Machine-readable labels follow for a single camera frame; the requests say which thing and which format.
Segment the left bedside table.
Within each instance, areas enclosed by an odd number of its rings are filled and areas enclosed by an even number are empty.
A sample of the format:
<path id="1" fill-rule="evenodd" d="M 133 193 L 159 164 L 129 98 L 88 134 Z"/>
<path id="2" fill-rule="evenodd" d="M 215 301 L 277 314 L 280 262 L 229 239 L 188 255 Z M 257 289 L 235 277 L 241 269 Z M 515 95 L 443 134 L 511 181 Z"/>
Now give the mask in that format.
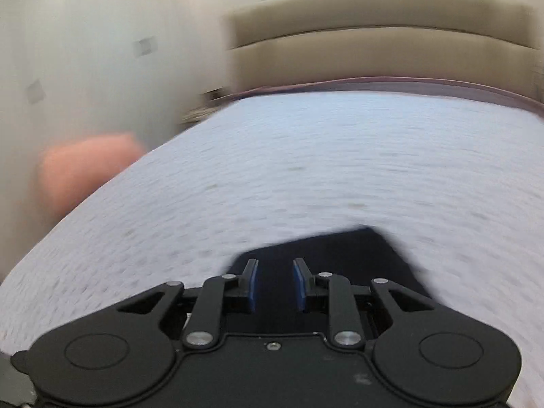
<path id="1" fill-rule="evenodd" d="M 220 109 L 231 104 L 234 100 L 236 100 L 235 95 L 224 87 L 205 92 L 202 95 L 202 104 L 200 106 L 182 114 L 180 121 L 181 128 L 187 129 L 205 121 Z"/>

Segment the black hoodie white stripes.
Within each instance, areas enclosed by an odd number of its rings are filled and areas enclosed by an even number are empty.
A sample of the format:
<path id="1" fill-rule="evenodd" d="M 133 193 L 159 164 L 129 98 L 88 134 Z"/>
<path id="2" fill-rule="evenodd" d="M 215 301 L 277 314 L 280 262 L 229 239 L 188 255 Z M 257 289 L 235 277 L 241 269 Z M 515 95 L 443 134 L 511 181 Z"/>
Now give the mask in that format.
<path id="1" fill-rule="evenodd" d="M 333 273 L 356 286 L 369 286 L 384 278 L 422 296 L 431 296 L 417 278 L 415 268 L 401 256 L 385 235 L 370 226 L 284 241 L 237 255 L 228 274 L 242 274 L 249 260 L 258 260 L 256 305 L 258 309 L 296 306 L 293 261 L 302 258 L 313 274 Z"/>

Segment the pink folded blanket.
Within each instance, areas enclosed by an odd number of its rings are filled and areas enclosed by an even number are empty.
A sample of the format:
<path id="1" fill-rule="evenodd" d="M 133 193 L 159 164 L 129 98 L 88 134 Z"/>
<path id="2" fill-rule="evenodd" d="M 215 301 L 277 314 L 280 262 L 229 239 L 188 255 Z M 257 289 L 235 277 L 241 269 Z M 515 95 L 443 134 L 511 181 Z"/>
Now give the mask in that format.
<path id="1" fill-rule="evenodd" d="M 43 204 L 61 219 L 146 153 L 128 133 L 94 135 L 50 147 L 38 167 Z"/>

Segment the white wardrobe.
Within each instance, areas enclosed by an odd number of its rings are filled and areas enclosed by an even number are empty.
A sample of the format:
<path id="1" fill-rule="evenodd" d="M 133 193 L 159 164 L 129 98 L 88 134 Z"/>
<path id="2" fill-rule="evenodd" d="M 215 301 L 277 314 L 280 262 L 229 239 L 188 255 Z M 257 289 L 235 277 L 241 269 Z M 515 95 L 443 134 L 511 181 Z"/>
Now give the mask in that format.
<path id="1" fill-rule="evenodd" d="M 132 133 L 156 147 L 204 79 L 206 0 L 1 0 L 1 272 L 53 226 L 37 169 L 49 147 Z"/>

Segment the bed with floral sheet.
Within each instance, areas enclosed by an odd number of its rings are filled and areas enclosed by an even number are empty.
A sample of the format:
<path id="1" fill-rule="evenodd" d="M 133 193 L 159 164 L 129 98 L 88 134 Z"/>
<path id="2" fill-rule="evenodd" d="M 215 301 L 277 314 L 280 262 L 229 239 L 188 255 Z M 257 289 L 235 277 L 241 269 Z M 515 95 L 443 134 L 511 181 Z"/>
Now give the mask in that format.
<path id="1" fill-rule="evenodd" d="M 510 334 L 511 401 L 543 403 L 543 120 L 495 95 L 254 96 L 151 151 L 1 286 L 1 349 L 254 248 L 375 226 L 434 294 Z"/>

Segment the beige padded headboard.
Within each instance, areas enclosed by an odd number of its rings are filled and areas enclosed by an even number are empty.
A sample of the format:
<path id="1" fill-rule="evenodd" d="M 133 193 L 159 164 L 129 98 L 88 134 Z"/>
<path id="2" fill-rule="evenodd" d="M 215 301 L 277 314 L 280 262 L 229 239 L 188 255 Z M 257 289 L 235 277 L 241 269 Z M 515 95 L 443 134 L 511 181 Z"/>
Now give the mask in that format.
<path id="1" fill-rule="evenodd" d="M 539 97 L 537 18 L 509 0 L 265 0 L 228 26 L 239 91 L 408 78 Z"/>

